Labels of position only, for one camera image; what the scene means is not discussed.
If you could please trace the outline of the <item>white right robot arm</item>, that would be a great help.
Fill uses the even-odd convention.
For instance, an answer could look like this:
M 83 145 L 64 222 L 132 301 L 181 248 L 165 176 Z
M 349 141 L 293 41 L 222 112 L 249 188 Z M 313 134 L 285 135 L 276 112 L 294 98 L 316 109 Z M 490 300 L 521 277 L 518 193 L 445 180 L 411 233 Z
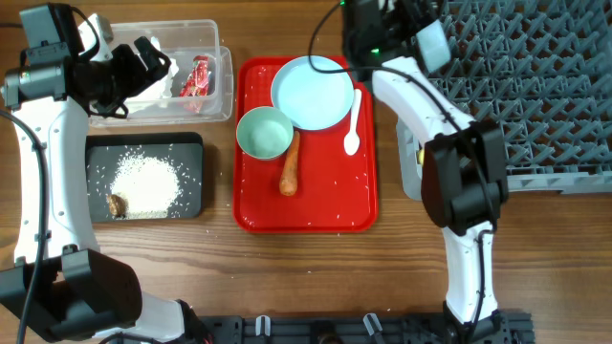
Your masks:
M 501 128 L 454 105 L 427 78 L 451 51 L 427 1 L 345 1 L 342 51 L 354 76 L 395 112 L 422 148 L 421 199 L 443 230 L 448 339 L 492 334 L 492 241 L 509 198 Z

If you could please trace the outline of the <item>light blue plate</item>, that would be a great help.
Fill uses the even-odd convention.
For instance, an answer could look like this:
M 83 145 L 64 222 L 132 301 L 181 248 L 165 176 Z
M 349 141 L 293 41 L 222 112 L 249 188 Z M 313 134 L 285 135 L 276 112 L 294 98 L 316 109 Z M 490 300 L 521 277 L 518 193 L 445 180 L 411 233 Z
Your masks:
M 273 78 L 273 106 L 293 126 L 307 131 L 331 128 L 350 112 L 354 102 L 353 81 L 347 73 L 324 74 L 340 65 L 323 56 L 301 56 L 284 64 Z

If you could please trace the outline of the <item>green bowl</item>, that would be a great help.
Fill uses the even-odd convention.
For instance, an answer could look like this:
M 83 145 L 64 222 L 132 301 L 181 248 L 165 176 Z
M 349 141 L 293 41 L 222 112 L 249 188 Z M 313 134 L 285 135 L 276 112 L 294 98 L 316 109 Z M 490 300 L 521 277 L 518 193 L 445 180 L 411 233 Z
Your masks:
M 280 157 L 291 145 L 294 127 L 280 110 L 262 106 L 254 108 L 238 121 L 236 141 L 248 156 L 258 160 Z

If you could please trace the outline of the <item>brown food scrap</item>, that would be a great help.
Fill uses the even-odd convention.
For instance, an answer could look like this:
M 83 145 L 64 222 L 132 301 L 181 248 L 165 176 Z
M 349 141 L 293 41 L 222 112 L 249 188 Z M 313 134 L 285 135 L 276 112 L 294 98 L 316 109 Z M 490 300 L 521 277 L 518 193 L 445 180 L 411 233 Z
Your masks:
M 127 204 L 122 197 L 116 194 L 110 194 L 106 196 L 106 201 L 108 203 L 109 212 L 114 218 L 124 218 L 126 216 Z

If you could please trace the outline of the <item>blue bowl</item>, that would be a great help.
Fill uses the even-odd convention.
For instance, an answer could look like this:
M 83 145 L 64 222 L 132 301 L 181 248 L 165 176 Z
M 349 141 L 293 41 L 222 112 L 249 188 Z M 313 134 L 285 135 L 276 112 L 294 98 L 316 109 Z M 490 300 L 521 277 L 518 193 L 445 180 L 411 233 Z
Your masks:
M 417 44 L 426 69 L 436 72 L 451 60 L 451 52 L 442 23 L 433 21 L 416 33 Z

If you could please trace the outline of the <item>yellow cup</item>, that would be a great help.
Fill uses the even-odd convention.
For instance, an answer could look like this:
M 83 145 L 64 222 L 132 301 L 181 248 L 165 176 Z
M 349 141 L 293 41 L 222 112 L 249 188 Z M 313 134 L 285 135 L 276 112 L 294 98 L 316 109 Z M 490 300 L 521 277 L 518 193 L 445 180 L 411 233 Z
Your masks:
M 417 155 L 417 161 L 420 165 L 423 165 L 425 162 L 425 148 L 419 150 Z

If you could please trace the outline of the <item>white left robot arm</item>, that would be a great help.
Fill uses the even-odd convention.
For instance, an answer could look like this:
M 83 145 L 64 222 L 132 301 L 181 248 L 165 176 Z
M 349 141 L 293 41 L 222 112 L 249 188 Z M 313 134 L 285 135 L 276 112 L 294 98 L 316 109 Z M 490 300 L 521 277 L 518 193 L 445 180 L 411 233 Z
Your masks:
M 28 40 L 1 92 L 21 166 L 21 225 L 1 302 L 49 343 L 197 343 L 212 331 L 183 300 L 142 291 L 135 271 L 103 254 L 89 212 L 85 146 L 92 116 L 125 118 L 124 102 L 167 75 L 170 59 L 145 37 L 109 59 L 85 47 L 82 12 L 47 3 L 22 10 Z

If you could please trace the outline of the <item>orange carrot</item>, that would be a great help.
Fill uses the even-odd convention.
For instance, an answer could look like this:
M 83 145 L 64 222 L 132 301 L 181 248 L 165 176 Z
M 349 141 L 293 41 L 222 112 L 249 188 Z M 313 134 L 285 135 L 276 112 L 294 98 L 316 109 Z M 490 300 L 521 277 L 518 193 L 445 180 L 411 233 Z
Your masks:
M 279 182 L 279 191 L 284 196 L 293 196 L 297 192 L 298 154 L 300 133 L 294 131 L 292 142 L 286 152 L 285 163 Z

